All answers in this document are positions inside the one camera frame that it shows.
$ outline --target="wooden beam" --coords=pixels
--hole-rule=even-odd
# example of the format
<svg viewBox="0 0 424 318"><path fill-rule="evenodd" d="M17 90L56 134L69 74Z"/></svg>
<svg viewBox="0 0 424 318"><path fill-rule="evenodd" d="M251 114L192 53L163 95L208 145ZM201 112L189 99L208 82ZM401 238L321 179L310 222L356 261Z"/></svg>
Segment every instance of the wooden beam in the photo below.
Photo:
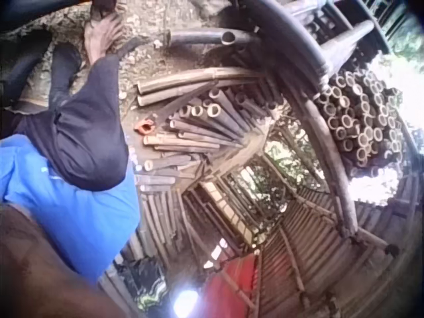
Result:
<svg viewBox="0 0 424 318"><path fill-rule="evenodd" d="M207 255L209 261L212 262L213 266L216 270L220 270L221 267L219 265L219 262L214 260L211 256L211 253L208 251L207 247L205 246L205 243L201 240L199 235L196 233L195 229L190 225L187 224L187 229L190 232L190 235L193 236L194 241L196 244L204 251L204 253ZM244 301L246 305L248 305L251 309L255 309L255 305L253 302L249 299L249 297L239 288L239 286L231 279L231 277L224 271L221 270L220 274L222 275L224 281L230 285L230 287L235 291L235 293Z"/></svg>
<svg viewBox="0 0 424 318"><path fill-rule="evenodd" d="M311 305L311 303L309 301L309 298L305 294L305 285L303 284L302 277L300 276L299 266L297 265L296 257L294 256L292 246L290 245L289 238L287 237L286 232L284 231L284 226L282 224L280 225L280 234L283 237L284 244L285 244L286 250L287 250L287 254L289 255L290 263L291 263L291 266L293 268L294 275L295 275L295 278L296 278L297 288L301 292L301 294L303 295L303 297L302 297L303 306L304 306L305 309L308 309L309 306Z"/></svg>
<svg viewBox="0 0 424 318"><path fill-rule="evenodd" d="M320 156L317 154L320 161L324 160L324 162L321 162L321 166L326 165L326 168L328 168L327 172L330 175L326 175L326 180L331 193L334 193L340 199L340 206L335 204L339 225L344 228L347 235L354 236L358 231L355 204L348 190L345 167L329 128L314 102L302 90L293 86L296 85L300 89L303 87L296 75L286 68L280 68L280 73L287 87L286 92L289 93L286 94L286 98L292 104L293 109L298 108L300 110L301 116L299 117L301 117L302 123L305 121L310 124L312 131L308 133L317 137L316 141L319 144L313 144L312 139L310 141L315 151L321 152Z"/></svg>

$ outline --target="blue fabric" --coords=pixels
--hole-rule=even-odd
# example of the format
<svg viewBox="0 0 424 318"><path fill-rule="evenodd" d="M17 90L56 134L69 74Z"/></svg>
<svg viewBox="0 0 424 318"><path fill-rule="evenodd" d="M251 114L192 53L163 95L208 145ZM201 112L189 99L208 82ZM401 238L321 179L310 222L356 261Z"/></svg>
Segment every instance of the blue fabric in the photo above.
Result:
<svg viewBox="0 0 424 318"><path fill-rule="evenodd" d="M92 283L140 221L130 164L116 187L81 190L58 177L30 140L16 134L0 140L0 177L1 201L26 207L64 261Z"/></svg>

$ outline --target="human foot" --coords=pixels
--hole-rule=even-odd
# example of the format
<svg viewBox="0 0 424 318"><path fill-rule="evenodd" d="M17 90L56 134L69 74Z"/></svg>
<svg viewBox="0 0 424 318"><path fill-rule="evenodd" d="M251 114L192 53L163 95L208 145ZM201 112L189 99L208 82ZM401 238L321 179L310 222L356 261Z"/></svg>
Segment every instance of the human foot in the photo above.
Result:
<svg viewBox="0 0 424 318"><path fill-rule="evenodd" d="M106 56L106 51L122 35L123 27L122 18L117 13L85 24L84 45L91 65Z"/></svg>

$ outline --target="hollow bamboo end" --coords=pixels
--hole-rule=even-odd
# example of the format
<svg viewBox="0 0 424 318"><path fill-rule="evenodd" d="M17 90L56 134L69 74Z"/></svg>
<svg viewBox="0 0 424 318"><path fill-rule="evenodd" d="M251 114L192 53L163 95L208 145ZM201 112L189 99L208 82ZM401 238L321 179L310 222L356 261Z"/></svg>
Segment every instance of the hollow bamboo end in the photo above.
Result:
<svg viewBox="0 0 424 318"><path fill-rule="evenodd" d="M211 118L218 117L221 114L221 106L218 104L212 104L207 109L207 115Z"/></svg>
<svg viewBox="0 0 424 318"><path fill-rule="evenodd" d="M146 161L144 162L144 169L145 169L146 171L151 171L151 170L153 170L153 161L151 161L151 160L146 160Z"/></svg>

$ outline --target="cut bamboo segment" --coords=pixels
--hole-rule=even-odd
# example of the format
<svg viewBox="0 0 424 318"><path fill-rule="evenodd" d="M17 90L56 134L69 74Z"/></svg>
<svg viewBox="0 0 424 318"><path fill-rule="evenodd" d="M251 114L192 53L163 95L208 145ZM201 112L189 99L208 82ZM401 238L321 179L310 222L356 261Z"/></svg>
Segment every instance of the cut bamboo segment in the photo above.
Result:
<svg viewBox="0 0 424 318"><path fill-rule="evenodd" d="M242 136L243 131L237 122L218 104L212 104L207 109L207 116L211 120L215 120L224 127L230 129L235 134Z"/></svg>
<svg viewBox="0 0 424 318"><path fill-rule="evenodd" d="M353 139L353 145L355 147L364 148L368 144L368 137L364 133L360 133L356 138Z"/></svg>
<svg viewBox="0 0 424 318"><path fill-rule="evenodd" d="M219 138L227 141L231 141L228 137L219 134L217 132L210 131L209 129L201 128L195 125L191 125L188 123L185 123L183 121L170 121L170 127L172 129L177 129L179 131L187 131L189 133L195 133L195 134L203 134L205 136L210 136L214 138Z"/></svg>
<svg viewBox="0 0 424 318"><path fill-rule="evenodd" d="M368 104L367 102L362 102L356 105L355 107L353 107L353 109L355 110L355 115L357 117L360 117L363 114L370 113L370 104Z"/></svg>
<svg viewBox="0 0 424 318"><path fill-rule="evenodd" d="M384 127L387 126L387 117L383 116L383 115L378 115L376 118L374 118L374 124L378 127L383 129Z"/></svg>
<svg viewBox="0 0 424 318"><path fill-rule="evenodd" d="M205 99L202 103L204 108L208 108L212 104L213 104L213 101L211 99Z"/></svg>
<svg viewBox="0 0 424 318"><path fill-rule="evenodd" d="M209 97L217 102L245 132L249 131L249 127L240 114L234 108L228 97L218 88L213 88L209 92Z"/></svg>
<svg viewBox="0 0 424 318"><path fill-rule="evenodd" d="M369 114L362 114L362 116L361 116L361 124L363 125L363 126L369 126L369 127L372 127L372 124L373 124L373 118L369 115Z"/></svg>
<svg viewBox="0 0 424 318"><path fill-rule="evenodd" d="M205 125L216 129L217 131L219 131L220 133L225 134L228 137L224 137L225 139L222 140L226 140L227 142L230 142L230 138L239 141L241 138L236 135L235 133L233 133L232 131L230 131L229 129L227 129L226 127L224 127L223 125L221 125L220 123L217 123L216 121L212 121L209 116L207 115L207 110L203 107L200 106L195 106L191 108L191 115L193 117L195 117L196 119L199 119L200 121L202 121L203 123L205 123Z"/></svg>
<svg viewBox="0 0 424 318"><path fill-rule="evenodd" d="M353 120L351 128L348 128L346 133L351 138L356 138L360 134L360 125L358 119Z"/></svg>
<svg viewBox="0 0 424 318"><path fill-rule="evenodd" d="M348 115L351 119L355 118L355 111L353 108L349 107L346 109L343 109L343 115Z"/></svg>
<svg viewBox="0 0 424 318"><path fill-rule="evenodd" d="M141 176L136 174L135 175L136 185L170 185L174 184L176 179L174 177L166 177L166 176Z"/></svg>
<svg viewBox="0 0 424 318"><path fill-rule="evenodd" d="M315 102L319 105L326 105L330 103L330 97L328 95L321 94Z"/></svg>
<svg viewBox="0 0 424 318"><path fill-rule="evenodd" d="M372 142L370 142L370 146L371 146L371 154L377 154L378 153L378 143L373 140Z"/></svg>
<svg viewBox="0 0 424 318"><path fill-rule="evenodd" d="M157 170L170 166L177 166L178 164L187 164L191 160L191 157L184 154L181 156L171 156L167 158L158 158L146 160L144 162L144 169L146 171Z"/></svg>
<svg viewBox="0 0 424 318"><path fill-rule="evenodd" d="M189 118L191 114L191 106L190 105L183 106L178 111L178 114L180 115L181 118Z"/></svg>
<svg viewBox="0 0 424 318"><path fill-rule="evenodd" d="M139 187L141 192L163 192L171 190L170 185L140 185Z"/></svg>
<svg viewBox="0 0 424 318"><path fill-rule="evenodd" d="M336 101L336 105L343 109L347 109L350 107L350 99L347 96L342 95L342 97Z"/></svg>
<svg viewBox="0 0 424 318"><path fill-rule="evenodd" d="M253 101L251 101L244 93L237 93L236 102L243 108L247 109L252 115L266 117L266 112Z"/></svg>
<svg viewBox="0 0 424 318"><path fill-rule="evenodd" d="M370 102L370 98L368 97L367 94L361 94L361 96L359 98L360 98L361 102L366 102L366 103Z"/></svg>
<svg viewBox="0 0 424 318"><path fill-rule="evenodd" d="M163 146L187 146L187 147L203 147L219 149L219 144L212 144L210 142L201 142L180 138L168 138L168 137L157 137L157 136L144 136L143 143L148 145L163 145Z"/></svg>
<svg viewBox="0 0 424 318"><path fill-rule="evenodd" d="M330 130L335 131L337 127L339 127L340 123L336 117L329 117L327 119L327 125L329 126Z"/></svg>
<svg viewBox="0 0 424 318"><path fill-rule="evenodd" d="M374 140L376 142L380 142L383 140L383 131L381 130L381 128L374 128Z"/></svg>
<svg viewBox="0 0 424 318"><path fill-rule="evenodd" d="M389 115L389 110L388 110L388 108L386 106L381 105L378 108L378 113L380 115L383 115L383 116L387 117Z"/></svg>
<svg viewBox="0 0 424 318"><path fill-rule="evenodd" d="M203 147L186 147L186 146L155 146L154 149L159 151L179 151L179 152L198 152L198 153L208 153L208 152L219 151L219 149L203 148Z"/></svg>
<svg viewBox="0 0 424 318"><path fill-rule="evenodd" d="M396 128L396 122L395 122L395 119L392 116L387 117L387 125L391 129L395 129Z"/></svg>
<svg viewBox="0 0 424 318"><path fill-rule="evenodd" d="M377 117L377 111L373 106L370 106L370 116L372 118L376 118Z"/></svg>
<svg viewBox="0 0 424 318"><path fill-rule="evenodd" d="M336 115L336 107L332 104L326 104L323 107L323 117L328 119L329 117L334 117Z"/></svg>
<svg viewBox="0 0 424 318"><path fill-rule="evenodd" d="M385 129L383 131L383 136L390 141L396 141L398 139L398 134L394 129Z"/></svg>
<svg viewBox="0 0 424 318"><path fill-rule="evenodd" d="M335 140L343 140L347 137L346 129L344 127L337 127L333 133Z"/></svg>
<svg viewBox="0 0 424 318"><path fill-rule="evenodd" d="M337 143L337 148L341 152L350 152L353 150L353 141L351 139L344 139Z"/></svg>
<svg viewBox="0 0 424 318"><path fill-rule="evenodd" d="M225 146L230 146L230 147L235 147L235 148L243 148L243 146L241 144L237 144L235 142L221 140L221 139L213 138L213 137L209 137L209 136L203 136L202 134L193 134L192 132L180 132L178 134L178 136L180 138L183 138L183 139L212 142L214 144L222 144L222 145L225 145Z"/></svg>
<svg viewBox="0 0 424 318"><path fill-rule="evenodd" d="M371 141L374 139L374 129L372 129L371 127L369 126L364 127L364 129L362 130L362 133L365 134L366 138L368 138L368 141Z"/></svg>

